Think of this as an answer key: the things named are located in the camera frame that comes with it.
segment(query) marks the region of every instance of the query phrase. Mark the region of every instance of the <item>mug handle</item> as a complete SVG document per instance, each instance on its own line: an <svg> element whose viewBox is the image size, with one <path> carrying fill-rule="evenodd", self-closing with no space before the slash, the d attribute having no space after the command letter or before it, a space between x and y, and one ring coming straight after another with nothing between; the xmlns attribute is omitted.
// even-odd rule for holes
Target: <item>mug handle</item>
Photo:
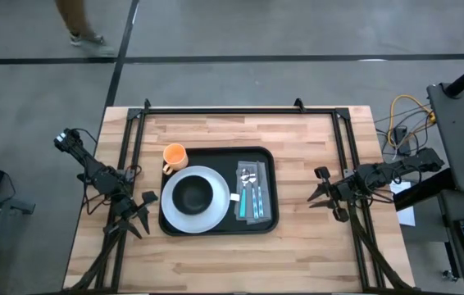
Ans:
<svg viewBox="0 0 464 295"><path fill-rule="evenodd" d="M165 164L165 166L163 167L163 173L166 175L172 174L173 171L174 169L172 169L172 167L170 167L170 165L168 164Z"/></svg>

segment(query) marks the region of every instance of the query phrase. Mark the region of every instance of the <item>teal utensil handle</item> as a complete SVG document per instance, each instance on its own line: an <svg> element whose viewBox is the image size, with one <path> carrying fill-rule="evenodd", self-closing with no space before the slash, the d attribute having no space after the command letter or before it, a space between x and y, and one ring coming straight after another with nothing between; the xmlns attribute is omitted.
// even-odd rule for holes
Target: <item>teal utensil handle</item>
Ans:
<svg viewBox="0 0 464 295"><path fill-rule="evenodd" d="M247 190L243 188L241 192L241 201L239 203L239 217L245 217L247 213Z"/></svg>
<svg viewBox="0 0 464 295"><path fill-rule="evenodd" d="M256 190L252 186L252 202L254 207L254 219L258 219L259 215L257 214L257 201L256 201Z"/></svg>
<svg viewBox="0 0 464 295"><path fill-rule="evenodd" d="M257 187L257 198L259 199L259 216L263 217L263 200L261 187Z"/></svg>

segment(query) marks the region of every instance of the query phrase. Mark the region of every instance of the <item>wooden table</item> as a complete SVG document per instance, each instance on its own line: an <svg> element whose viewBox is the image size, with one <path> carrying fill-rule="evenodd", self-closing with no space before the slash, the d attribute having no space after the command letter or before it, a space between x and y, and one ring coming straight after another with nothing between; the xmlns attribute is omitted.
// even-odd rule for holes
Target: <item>wooden table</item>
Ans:
<svg viewBox="0 0 464 295"><path fill-rule="evenodd" d="M109 107L96 158L116 166L127 107ZM350 107L361 163L381 162L369 107ZM347 159L348 141L343 133ZM134 133L130 137L130 163ZM356 292L361 291L349 223L326 208L309 209L307 198L319 180L313 169L328 166L340 179L339 159L328 115L160 115L147 116L135 196L160 196L162 151L170 143L187 148L262 146L275 158L280 222L268 234L170 237L159 228L159 203L149 207L151 234L127 235L121 292ZM102 246L108 207L81 214L64 287L79 280ZM414 285L394 205L371 206L378 247L404 281ZM134 222L139 232L143 226ZM366 265L374 283L371 259Z"/></svg>

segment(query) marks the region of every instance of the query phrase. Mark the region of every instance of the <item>black cable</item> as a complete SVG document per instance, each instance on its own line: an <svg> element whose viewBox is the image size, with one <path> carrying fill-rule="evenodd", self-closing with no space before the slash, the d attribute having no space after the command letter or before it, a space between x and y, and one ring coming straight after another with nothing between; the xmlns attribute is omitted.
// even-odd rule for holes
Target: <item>black cable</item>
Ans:
<svg viewBox="0 0 464 295"><path fill-rule="evenodd" d="M105 205L105 203L103 201L100 201L97 205L95 205L90 212L88 211L89 208L86 207L86 214L92 215L101 205Z"/></svg>
<svg viewBox="0 0 464 295"><path fill-rule="evenodd" d="M86 189L88 188L86 175L88 172L88 164L86 159L83 157L84 173L83 173L83 202L86 204L86 212L90 211L90 200L88 200L88 195L86 194Z"/></svg>
<svg viewBox="0 0 464 295"><path fill-rule="evenodd" d="M395 180L396 178L394 178L394 173L396 173L396 175L399 178L399 182L401 182L401 175L395 169L391 168L391 170L393 171L393 179L394 179L393 181L396 182L396 180ZM370 199L371 202L369 203L368 207L370 207L372 205L373 201L384 202L384 203L389 203L389 204L394 203L394 200L392 198L386 197L386 196L376 192L376 190L383 190L383 189L374 189L374 190L372 190L372 189L369 188L369 184L367 182L367 180L369 179L369 176L371 176L371 174L373 174L373 173L380 173L380 172L382 174L384 173L383 171L374 170L371 173L367 174L365 176L365 178L363 179L363 184L365 185L366 193L369 193L370 196L369 197L368 196L360 197L360 199L361 198ZM381 197L383 200L377 199L377 198L373 197L373 195Z"/></svg>
<svg viewBox="0 0 464 295"><path fill-rule="evenodd" d="M412 134L414 136L414 139L416 140L416 154L420 152L420 141L418 140L418 136L416 134Z"/></svg>
<svg viewBox="0 0 464 295"><path fill-rule="evenodd" d="M392 177L393 177L393 182L395 184L400 184L402 183L402 176L399 174L398 170L392 168L392 167L381 167L379 169L379 172L383 175L384 178L387 178L387 175L385 175L385 172L383 172L383 169L389 169L391 170L393 173L392 173Z"/></svg>
<svg viewBox="0 0 464 295"><path fill-rule="evenodd" d="M418 167L414 166L414 165L405 165L405 166L406 167L412 167L414 170L416 170L418 172L418 183L420 183L421 179L422 179L422 176L423 176L422 173L421 173L421 170Z"/></svg>
<svg viewBox="0 0 464 295"><path fill-rule="evenodd" d="M134 172L134 177L132 177L132 179L130 180L130 182L134 182L135 178L137 177L137 175L139 175L142 171L143 171L143 167L139 166L139 165L130 165L128 167L126 167L125 169L125 176L126 176L126 172L129 170L129 169L134 169L134 170L137 170L139 168L139 172Z"/></svg>
<svg viewBox="0 0 464 295"><path fill-rule="evenodd" d="M88 202L91 202L91 201L93 201L93 200L95 200L96 198L101 197L101 196L102 196L102 193L97 194L97 195L91 197L90 199L88 199Z"/></svg>
<svg viewBox="0 0 464 295"><path fill-rule="evenodd" d="M95 139L95 137L93 135L91 135L91 133L88 130L82 129L82 128L73 128L73 129L71 129L71 131L73 131L73 130L78 130L78 131L85 132L95 142L95 144L98 144L97 139Z"/></svg>
<svg viewBox="0 0 464 295"><path fill-rule="evenodd" d="M7 197L7 198L5 198L4 200L2 200L2 201L0 202L0 204L4 204L5 202L10 201L13 197L15 197L15 195L16 195L16 193L17 193L16 187L13 185L13 181L11 181L11 176L10 176L8 173L6 173L6 172L4 172L4 175L7 176L7 177L8 177L8 180L10 181L10 187L11 187L12 193L11 193L10 197Z"/></svg>
<svg viewBox="0 0 464 295"><path fill-rule="evenodd" d="M422 143L422 144L417 144L416 145L416 149L412 149L410 150L409 152L414 152L416 150L420 150L421 148L423 148L428 140L429 140L429 131L428 131L428 128L434 126L434 125L431 125L429 126L429 118L430 118L430 115L434 113L434 111L431 111L429 114L427 114L426 118L425 118L425 128L423 130L418 130L417 132L421 132L421 131L425 131L425 141ZM416 135L416 133L414 132L411 132L409 134L407 134L407 136L410 136L410 135ZM390 152L382 152L384 155L394 155L393 153L390 153Z"/></svg>
<svg viewBox="0 0 464 295"><path fill-rule="evenodd" d="M425 111L415 111L415 112L413 112L412 114L409 114L408 116L405 116L405 117L404 117L401 121L399 121L392 129L389 129L388 132L384 132L383 130L380 130L380 129L377 129L377 128L375 129L376 131L380 132L381 134L385 135L385 137L386 137L385 143L384 143L384 145L381 147L381 153L382 153L382 154L385 154L385 155L388 154L388 153L384 152L384 150L385 150L385 148L387 147L387 143L389 142L389 133L392 132L394 129L397 129L397 128L401 127L401 126L404 126L404 125L402 125L403 122L405 122L406 120L408 120L408 119L412 118L413 116L415 116L415 115L417 115L417 114L420 114L420 113L425 113ZM420 149L420 147L419 147L419 145L417 145L416 152L417 152L419 149Z"/></svg>
<svg viewBox="0 0 464 295"><path fill-rule="evenodd" d="M378 196L378 197L381 197L383 198L383 200L380 200L380 199L377 199L377 198L374 198L374 201L376 202L383 202L383 203L386 203L386 204L392 204L394 203L394 200L390 197L386 197L380 193L377 193L376 191L381 191L381 192L387 192L387 193L392 193L393 196L394 196L394 192L392 191L389 191L388 189L380 189L380 188L375 188L374 191L372 191L371 193Z"/></svg>
<svg viewBox="0 0 464 295"><path fill-rule="evenodd" d="M388 120L388 119L390 119L390 118L394 118L395 116L400 116L400 115L406 114L406 113L408 113L409 111L415 111L415 110L417 110L417 109L419 109L419 108L427 107L427 106L429 106L429 105L430 105L430 103L427 103L427 104L425 104L425 105L423 105L423 106L415 107L415 108L412 108L412 109L410 109L410 110L408 110L408 111L403 111L403 112L398 113L398 114L396 114L396 115L394 115L394 116L388 116L388 117L385 117L385 118L383 118L383 119L375 120L375 121L374 121L374 124L376 124L376 123L378 123L378 122L381 122L381 121L384 121L384 120Z"/></svg>

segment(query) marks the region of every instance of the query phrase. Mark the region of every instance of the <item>black tray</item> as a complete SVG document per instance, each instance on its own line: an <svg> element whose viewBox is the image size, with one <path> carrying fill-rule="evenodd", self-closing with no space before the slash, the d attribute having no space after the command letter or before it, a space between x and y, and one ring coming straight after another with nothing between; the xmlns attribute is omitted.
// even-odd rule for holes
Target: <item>black tray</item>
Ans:
<svg viewBox="0 0 464 295"><path fill-rule="evenodd" d="M272 231L280 219L278 208L278 193L275 186L274 157L264 147L216 147L216 148L187 148L189 166L206 166L217 171L229 186L230 193L235 192L236 174L239 161L259 161L265 163L267 186L271 198L272 220L255 225L247 225L245 220L236 220L234 207L235 201L230 201L229 210L223 220L210 229L200 234L187 234L174 228L163 215L161 203L159 205L159 226L165 234L171 236L185 235L211 235L211 234L265 234ZM166 181L171 175L164 175L161 179L161 193Z"/></svg>

